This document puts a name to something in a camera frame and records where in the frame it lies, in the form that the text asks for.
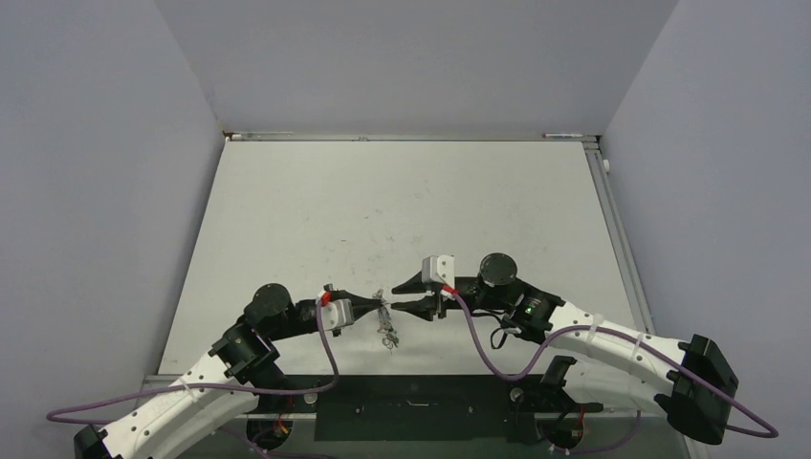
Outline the aluminium back rail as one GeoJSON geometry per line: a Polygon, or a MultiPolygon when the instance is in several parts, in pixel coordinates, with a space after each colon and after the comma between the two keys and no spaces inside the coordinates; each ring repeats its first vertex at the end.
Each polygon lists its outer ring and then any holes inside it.
{"type": "Polygon", "coordinates": [[[586,142],[598,143],[599,135],[580,141],[546,140],[542,133],[476,134],[313,134],[294,132],[226,132],[231,142],[586,142]]]}

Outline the pen on back rail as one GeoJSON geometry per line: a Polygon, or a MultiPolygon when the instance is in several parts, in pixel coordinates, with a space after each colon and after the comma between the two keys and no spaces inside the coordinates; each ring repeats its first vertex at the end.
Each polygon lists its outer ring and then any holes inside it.
{"type": "Polygon", "coordinates": [[[580,141],[586,136],[579,133],[544,133],[542,138],[546,140],[575,140],[580,141]]]}

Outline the large steel carabiner keyring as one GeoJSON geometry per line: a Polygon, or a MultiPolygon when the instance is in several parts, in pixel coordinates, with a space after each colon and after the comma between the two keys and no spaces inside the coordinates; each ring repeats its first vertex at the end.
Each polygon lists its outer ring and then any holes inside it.
{"type": "Polygon", "coordinates": [[[390,354],[400,344],[400,339],[397,330],[394,328],[391,321],[391,314],[388,309],[388,302],[384,298],[384,291],[378,290],[374,295],[374,299],[380,301],[381,305],[377,309],[379,327],[377,332],[382,335],[382,345],[389,351],[390,354]]]}

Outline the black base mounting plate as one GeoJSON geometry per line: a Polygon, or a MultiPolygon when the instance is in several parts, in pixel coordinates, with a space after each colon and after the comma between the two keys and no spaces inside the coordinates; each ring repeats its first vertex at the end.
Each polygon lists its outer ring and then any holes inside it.
{"type": "Polygon", "coordinates": [[[305,426],[314,440],[466,441],[501,438],[532,444],[541,428],[575,426],[599,403],[577,403],[563,379],[543,375],[504,382],[488,375],[342,376],[304,396],[263,396],[247,416],[249,439],[278,448],[305,426]]]}

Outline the aluminium right side rail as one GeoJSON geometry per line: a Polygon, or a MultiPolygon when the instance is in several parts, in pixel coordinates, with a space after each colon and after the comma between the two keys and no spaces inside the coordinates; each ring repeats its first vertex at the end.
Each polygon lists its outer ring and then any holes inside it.
{"type": "Polygon", "coordinates": [[[603,211],[609,237],[617,259],[625,293],[629,301],[634,322],[639,329],[654,332],[655,326],[649,310],[641,277],[627,239],[625,227],[609,183],[608,162],[597,142],[583,144],[598,199],[603,211]]]}

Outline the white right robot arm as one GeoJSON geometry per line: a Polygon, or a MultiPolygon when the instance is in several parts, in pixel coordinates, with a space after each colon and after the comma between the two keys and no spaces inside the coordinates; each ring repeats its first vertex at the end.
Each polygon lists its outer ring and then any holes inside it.
{"type": "Polygon", "coordinates": [[[518,339],[585,356],[577,375],[542,380],[548,406],[602,404],[662,415],[681,434],[721,444],[739,381],[719,346],[700,335],[688,341],[657,337],[589,313],[520,279],[506,253],[486,255],[475,276],[458,276],[450,255],[430,256],[394,295],[421,299],[393,303],[424,320],[452,309],[498,313],[518,339]]]}

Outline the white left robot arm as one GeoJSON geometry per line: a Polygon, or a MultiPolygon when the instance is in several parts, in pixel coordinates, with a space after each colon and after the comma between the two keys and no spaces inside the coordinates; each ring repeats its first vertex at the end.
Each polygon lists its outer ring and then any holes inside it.
{"type": "Polygon", "coordinates": [[[147,392],[130,414],[102,427],[86,426],[74,437],[77,458],[175,458],[239,414],[272,411],[284,397],[318,394],[327,384],[292,388],[277,366],[279,340],[328,333],[353,324],[385,305],[345,290],[326,288],[293,302],[281,284],[260,287],[243,314],[186,373],[147,392]]]}

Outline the aluminium rail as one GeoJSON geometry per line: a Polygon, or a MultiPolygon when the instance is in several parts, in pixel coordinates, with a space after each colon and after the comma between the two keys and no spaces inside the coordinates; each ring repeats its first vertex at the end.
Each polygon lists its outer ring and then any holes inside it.
{"type": "Polygon", "coordinates": [[[641,277],[627,239],[625,227],[609,183],[608,162],[597,142],[583,144],[598,199],[603,211],[609,237],[617,259],[625,293],[629,301],[634,322],[639,329],[654,332],[655,326],[649,310],[641,277]]]}
{"type": "Polygon", "coordinates": [[[294,132],[226,132],[231,142],[586,142],[598,143],[599,135],[580,141],[546,140],[542,133],[476,134],[313,134],[294,132]]]}

